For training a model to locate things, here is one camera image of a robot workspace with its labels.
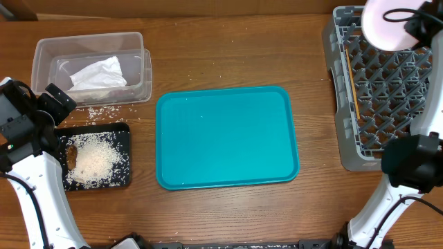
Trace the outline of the large white plate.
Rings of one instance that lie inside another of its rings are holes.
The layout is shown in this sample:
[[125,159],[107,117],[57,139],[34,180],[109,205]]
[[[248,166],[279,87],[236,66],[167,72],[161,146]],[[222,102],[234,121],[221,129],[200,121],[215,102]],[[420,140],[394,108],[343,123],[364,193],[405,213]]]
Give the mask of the large white plate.
[[361,15],[361,26],[366,40],[384,51],[412,48],[419,41],[406,32],[406,21],[389,22],[383,19],[385,12],[398,8],[418,10],[431,0],[367,0]]

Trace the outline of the white napkin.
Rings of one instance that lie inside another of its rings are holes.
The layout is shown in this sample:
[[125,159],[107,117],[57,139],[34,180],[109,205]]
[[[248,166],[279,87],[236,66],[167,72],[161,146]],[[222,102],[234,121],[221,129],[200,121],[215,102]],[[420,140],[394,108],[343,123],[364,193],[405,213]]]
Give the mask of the white napkin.
[[126,86],[120,62],[116,56],[95,62],[70,76],[70,91],[107,89]]

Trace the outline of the wooden chopstick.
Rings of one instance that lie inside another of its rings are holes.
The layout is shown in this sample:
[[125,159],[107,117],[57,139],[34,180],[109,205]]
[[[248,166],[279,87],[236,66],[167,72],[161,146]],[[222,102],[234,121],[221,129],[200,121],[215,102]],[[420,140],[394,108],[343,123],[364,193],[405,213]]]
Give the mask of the wooden chopstick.
[[350,54],[349,54],[349,51],[347,48],[345,49],[345,55],[346,55],[346,60],[347,60],[347,69],[349,71],[350,85],[351,85],[352,97],[353,97],[353,101],[354,101],[354,110],[355,110],[355,114],[356,114],[356,119],[360,120],[361,115],[360,115],[360,111],[359,111],[359,103],[358,103],[358,99],[357,99],[357,95],[356,95],[356,87],[355,87],[354,77],[353,77],[353,73],[352,73]]

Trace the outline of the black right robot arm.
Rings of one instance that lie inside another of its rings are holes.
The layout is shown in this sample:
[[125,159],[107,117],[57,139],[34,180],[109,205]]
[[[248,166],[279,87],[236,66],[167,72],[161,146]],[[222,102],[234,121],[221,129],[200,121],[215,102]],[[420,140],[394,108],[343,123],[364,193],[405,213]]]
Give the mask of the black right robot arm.
[[361,24],[365,38],[384,51],[428,46],[432,70],[424,112],[408,137],[387,144],[380,184],[331,248],[386,248],[384,237],[406,209],[425,203],[423,195],[442,186],[442,2],[369,0]]

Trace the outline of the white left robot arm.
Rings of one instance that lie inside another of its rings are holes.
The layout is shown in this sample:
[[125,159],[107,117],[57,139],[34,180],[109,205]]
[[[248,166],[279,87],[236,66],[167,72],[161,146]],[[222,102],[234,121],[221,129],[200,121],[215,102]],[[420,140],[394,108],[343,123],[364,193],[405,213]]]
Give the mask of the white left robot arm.
[[10,77],[1,81],[1,177],[13,186],[31,248],[88,248],[69,207],[58,126],[76,102],[54,84],[35,95]]

